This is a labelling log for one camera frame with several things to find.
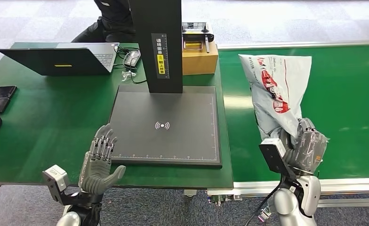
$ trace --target robotic hand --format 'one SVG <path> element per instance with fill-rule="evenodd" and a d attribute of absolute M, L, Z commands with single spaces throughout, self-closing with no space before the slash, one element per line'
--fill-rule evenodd
<path fill-rule="evenodd" d="M 281 180 L 265 199 L 267 201 L 273 195 L 273 201 L 268 202 L 258 216 L 261 221 L 267 220 L 271 212 L 278 212 L 282 226 L 316 226 L 313 215 L 321 185 L 313 174 L 322 162 L 327 141 L 308 118 L 299 120 L 298 137 L 295 139 L 282 129 L 277 138 L 262 141 L 259 148 L 269 169 L 280 173 Z"/>
<path fill-rule="evenodd" d="M 110 124 L 96 132 L 80 171 L 80 191 L 65 194 L 70 184 L 67 173 L 57 165 L 43 171 L 53 199 L 65 206 L 57 226 L 97 226 L 100 221 L 101 200 L 104 192 L 120 180 L 125 166 L 119 166 L 111 175 L 111 152 L 116 137 L 112 138 Z"/>
<path fill-rule="evenodd" d="M 102 195 L 122 178 L 125 166 L 119 166 L 111 175 L 111 153 L 116 137 L 112 138 L 110 124 L 102 126 L 92 140 L 90 150 L 85 153 L 82 170 L 80 171 L 79 188 L 86 193 Z"/>

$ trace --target black shirt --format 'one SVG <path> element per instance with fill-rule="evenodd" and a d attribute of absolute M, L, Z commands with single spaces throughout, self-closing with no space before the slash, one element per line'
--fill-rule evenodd
<path fill-rule="evenodd" d="M 94 0 L 106 31 L 135 33 L 128 0 Z"/>

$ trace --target laptop keyboard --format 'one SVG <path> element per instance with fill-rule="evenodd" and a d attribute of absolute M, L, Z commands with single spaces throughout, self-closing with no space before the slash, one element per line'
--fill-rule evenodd
<path fill-rule="evenodd" d="M 95 54 L 95 57 L 101 62 L 104 67 L 109 68 L 113 60 L 114 54 Z"/>

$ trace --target gray carpet floor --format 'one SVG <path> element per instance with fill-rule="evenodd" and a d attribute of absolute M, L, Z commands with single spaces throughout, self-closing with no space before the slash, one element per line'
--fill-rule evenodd
<path fill-rule="evenodd" d="M 70 187 L 71 192 L 78 188 Z M 369 198 L 369 195 L 335 195 L 326 198 Z M 103 226 L 243 226 L 263 198 L 231 201 L 221 207 L 208 204 L 205 191 L 189 198 L 182 190 L 112 188 L 103 199 Z M 53 226 L 63 207 L 45 186 L 2 186 L 0 226 Z M 369 208 L 319 208 L 319 226 L 369 226 Z M 277 216 L 267 223 L 278 226 Z"/>
<path fill-rule="evenodd" d="M 92 0 L 0 0 L 0 48 L 16 41 L 69 42 L 99 15 Z M 369 0 L 182 0 L 182 18 L 210 21 L 220 46 L 369 40 Z M 188 198 L 181 190 L 113 188 L 104 196 L 102 223 L 242 226 L 261 200 L 244 199 L 218 208 L 207 203 L 204 191 Z M 44 186 L 0 188 L 0 226 L 51 226 L 62 211 Z M 369 208 L 318 209 L 316 219 L 319 226 L 369 226 Z M 277 226 L 276 217 L 264 225 Z"/>

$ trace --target green workbench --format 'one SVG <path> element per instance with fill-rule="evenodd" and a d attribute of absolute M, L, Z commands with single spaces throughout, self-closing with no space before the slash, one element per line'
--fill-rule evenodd
<path fill-rule="evenodd" d="M 13 48 L 54 48 L 56 44 L 15 43 Z M 143 65 L 138 67 L 134 79 L 142 81 Z M 0 183 L 41 184 L 41 172 L 54 164 L 67 171 L 72 183 L 77 183 L 83 156 L 95 132 L 108 122 L 122 80 L 121 71 L 115 69 L 110 76 L 47 77 L 3 57 L 0 86 L 16 85 L 18 89 L 1 115 Z M 222 168 L 129 165 L 121 186 L 233 187 L 219 68 L 215 75 L 185 76 L 183 81 L 187 86 L 216 87 Z"/>
<path fill-rule="evenodd" d="M 312 56 L 302 115 L 330 138 L 316 175 L 319 179 L 369 178 L 369 44 L 220 49 L 234 181 L 273 181 L 279 175 L 268 170 L 258 148 L 261 139 L 238 54 Z"/>
<path fill-rule="evenodd" d="M 230 188 L 233 181 L 279 179 L 279 175 L 269 171 L 258 148 L 261 140 L 251 92 L 238 54 L 312 56 L 301 107 L 303 116 L 312 119 L 330 138 L 318 168 L 319 178 L 322 183 L 331 183 L 330 179 L 369 178 L 369 44 L 292 45 L 220 49 L 220 70 L 214 76 L 184 77 L 185 85 L 217 87 L 218 114 L 225 114 L 226 118 L 226 122 L 219 118 L 224 163 L 221 170 L 130 166 L 123 185 Z M 136 80 L 143 78 L 140 70 Z M 0 85 L 18 86 L 2 115 L 0 182 L 42 183 L 40 172 L 52 164 L 66 169 L 72 182 L 78 180 L 83 153 L 95 130 L 108 119 L 121 76 L 117 70 L 110 77 L 70 77 L 64 78 L 64 82 L 61 79 L 39 76 L 6 57 L 0 61 Z M 73 90 L 73 83 L 80 89 Z"/>

